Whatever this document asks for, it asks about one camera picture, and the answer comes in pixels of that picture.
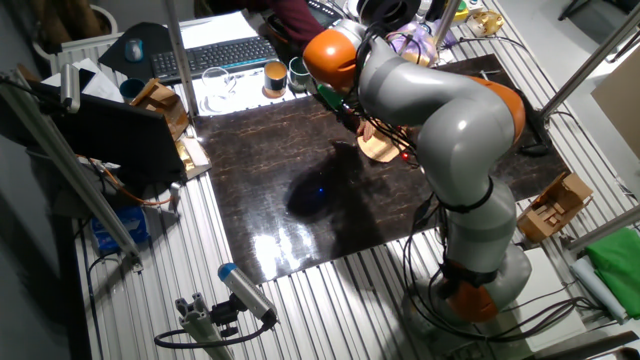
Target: metal pole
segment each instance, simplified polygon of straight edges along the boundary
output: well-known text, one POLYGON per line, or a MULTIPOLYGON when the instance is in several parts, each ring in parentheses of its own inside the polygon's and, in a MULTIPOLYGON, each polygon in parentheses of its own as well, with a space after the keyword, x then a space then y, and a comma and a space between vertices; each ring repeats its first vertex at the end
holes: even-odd
POLYGON ((193 117, 198 116, 198 101, 196 100, 196 93, 193 90, 187 52, 185 51, 184 44, 182 43, 178 13, 176 12, 176 5, 173 0, 165 0, 164 4, 167 8, 167 14, 169 15, 169 35, 171 36, 171 46, 173 46, 173 53, 176 56, 176 64, 178 65, 180 80, 182 80, 182 87, 184 88, 184 93, 187 96, 186 100, 189 106, 189 118, 193 123, 193 117))
POLYGON ((571 244, 567 245, 567 250, 580 251, 585 247, 593 244, 594 242, 604 238, 605 236, 613 234, 619 229, 622 229, 623 227, 631 225, 637 221, 640 221, 640 206, 634 207, 633 209, 593 230, 587 235, 575 241, 572 241, 571 244))
POLYGON ((595 70, 598 65, 604 60, 611 50, 633 30, 634 27, 640 24, 640 6, 636 6, 635 9, 627 16, 624 23, 611 34, 607 40, 591 54, 587 61, 582 64, 580 69, 562 86, 560 90, 549 100, 547 105, 542 108, 540 116, 546 119, 554 112, 558 106, 560 106, 573 91, 582 84, 582 82, 595 70))
MULTIPOLYGON (((14 72, 11 78, 14 82, 24 87, 29 87, 18 72, 14 72)), ((36 141, 51 157, 56 167, 60 169, 93 214, 104 224, 104 227, 120 246, 120 249, 127 255, 138 258, 139 252, 136 243, 124 225, 122 225, 116 213, 111 209, 109 203, 84 176, 80 170, 76 155, 53 123, 53 120, 49 116, 42 115, 33 97, 22 90, 2 84, 0 85, 0 96, 5 98, 36 141)))
POLYGON ((445 36, 447 36, 447 32, 451 28, 451 23, 453 22, 453 18, 456 16, 456 12, 458 12, 458 7, 461 2, 462 0, 449 0, 447 8, 444 9, 444 14, 442 14, 442 19, 440 20, 440 26, 438 26, 438 30, 436 30, 436 49, 440 47, 445 36))

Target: desk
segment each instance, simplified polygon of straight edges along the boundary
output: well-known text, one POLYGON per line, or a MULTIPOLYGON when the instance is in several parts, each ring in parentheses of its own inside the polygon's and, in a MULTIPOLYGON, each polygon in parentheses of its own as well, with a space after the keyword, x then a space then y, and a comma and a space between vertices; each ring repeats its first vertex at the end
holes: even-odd
MULTIPOLYGON (((485 5, 504 14, 497 1, 489 0, 485 5)), ((505 20, 498 35, 522 42, 509 19, 505 20)), ((454 28, 453 32, 456 37, 473 36, 464 26, 454 28)), ((105 37, 66 47, 56 56, 52 69, 85 57, 96 61, 114 40, 115 37, 105 37)), ((557 89, 533 59, 512 45, 470 43, 454 49, 456 60, 487 53, 498 56, 514 83, 523 89, 535 107, 541 107, 557 89)), ((104 67, 102 70, 114 82, 124 81, 120 74, 104 67)), ((561 110, 571 112, 564 106, 561 110)), ((631 201, 616 186, 615 173, 609 163, 579 121, 554 115, 550 133, 569 168, 594 190, 593 202, 563 234, 577 238, 632 207, 631 201)), ((157 194, 160 199, 168 196, 157 194)), ((154 335, 179 328, 175 299, 189 298, 199 291, 211 305, 225 301, 229 295, 215 276, 220 264, 231 261, 231 253, 209 174, 188 182, 181 190, 181 197, 179 217, 172 215, 168 208, 146 210, 153 237, 140 248, 145 268, 140 274, 107 261, 96 266, 87 278, 87 264, 93 262, 97 254, 91 241, 81 237, 76 240, 94 359, 101 358, 100 349, 105 359, 206 359, 200 350, 174 352, 153 344, 154 335), (96 293, 94 299, 89 297, 89 282, 96 293)), ((528 204, 529 200, 519 202, 518 211, 528 204)), ((437 269, 436 261, 440 260, 438 254, 442 249, 432 232, 424 232, 416 240, 414 263, 418 264, 418 275, 424 277, 437 269)), ((521 240, 516 234, 514 242, 521 240)), ((281 323, 275 331, 258 339, 231 346, 236 358, 381 359, 398 358, 398 353, 403 359, 431 358, 422 342, 408 336, 399 315, 402 286, 398 259, 403 244, 403 239, 392 241, 262 284, 260 289, 275 303, 281 323)), ((571 279, 558 236, 545 240, 542 247, 561 279, 571 279)), ((569 291, 572 296, 589 296, 579 286, 572 286, 569 291)), ((589 320, 591 314, 581 315, 589 320)), ((241 314, 238 323, 241 335, 254 332, 257 326, 251 315, 241 314)), ((500 351, 496 349, 498 358, 504 358, 500 351)))
MULTIPOLYGON (((494 55, 439 69, 497 72, 489 79, 513 87, 494 55)), ((424 174, 400 157, 383 164, 364 156, 355 135, 314 98, 196 119, 196 131, 211 158, 231 254, 256 283, 408 236, 413 212, 431 193, 424 174)), ((491 170, 516 200, 568 171, 555 149, 542 157, 519 152, 533 141, 526 127, 491 170)))

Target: wooden block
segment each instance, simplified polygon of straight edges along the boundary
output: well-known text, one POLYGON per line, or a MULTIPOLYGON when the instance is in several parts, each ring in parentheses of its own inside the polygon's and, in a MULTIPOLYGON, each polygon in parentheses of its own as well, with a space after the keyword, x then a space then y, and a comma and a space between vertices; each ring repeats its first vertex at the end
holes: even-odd
POLYGON ((547 219, 549 219, 550 217, 552 217, 555 214, 556 214, 556 210, 553 209, 553 208, 550 208, 545 213, 540 214, 540 217, 542 218, 542 221, 547 221, 547 219))
POLYGON ((562 206, 560 206, 560 204, 558 204, 558 203, 554 203, 554 204, 553 204, 553 208, 554 208, 554 209, 556 209, 556 212, 557 212, 558 214, 564 214, 564 213, 565 213, 565 211, 564 211, 564 209, 562 208, 562 206))
POLYGON ((540 215, 547 210, 547 205, 541 205, 535 210, 536 214, 540 215))

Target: computer mouse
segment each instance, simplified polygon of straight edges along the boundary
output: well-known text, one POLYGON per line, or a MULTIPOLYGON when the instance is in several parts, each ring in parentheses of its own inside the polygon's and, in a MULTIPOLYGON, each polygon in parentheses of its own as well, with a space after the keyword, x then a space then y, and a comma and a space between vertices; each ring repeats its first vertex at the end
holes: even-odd
POLYGON ((127 59, 128 62, 140 62, 143 57, 142 40, 131 39, 127 41, 124 47, 124 58, 127 59))

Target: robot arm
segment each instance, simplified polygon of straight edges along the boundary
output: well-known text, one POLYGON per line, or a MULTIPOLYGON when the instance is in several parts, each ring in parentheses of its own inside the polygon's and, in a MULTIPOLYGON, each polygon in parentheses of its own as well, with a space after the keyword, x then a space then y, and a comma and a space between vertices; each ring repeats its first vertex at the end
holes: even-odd
MULTIPOLYGON (((346 93, 364 33, 364 26, 344 20, 318 35, 304 53, 310 73, 346 93)), ((380 37, 370 40, 369 48, 358 99, 385 123, 422 125, 417 160, 447 209, 445 280, 436 283, 441 296, 434 307, 451 323, 488 321, 515 300, 531 272, 524 253, 510 243, 516 227, 513 195, 489 177, 522 132, 522 100, 493 82, 410 63, 380 37)))

